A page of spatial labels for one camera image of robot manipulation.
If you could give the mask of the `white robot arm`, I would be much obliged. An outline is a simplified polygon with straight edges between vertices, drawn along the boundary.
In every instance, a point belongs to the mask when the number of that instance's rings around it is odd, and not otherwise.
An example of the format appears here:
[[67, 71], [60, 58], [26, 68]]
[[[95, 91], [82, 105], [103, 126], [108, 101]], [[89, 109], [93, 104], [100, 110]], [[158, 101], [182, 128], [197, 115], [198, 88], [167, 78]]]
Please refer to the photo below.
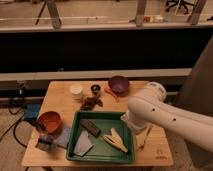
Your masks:
[[166, 96], [160, 83], [147, 83], [129, 98], [121, 119], [136, 134], [151, 122], [213, 153], [213, 117], [168, 105], [164, 102]]

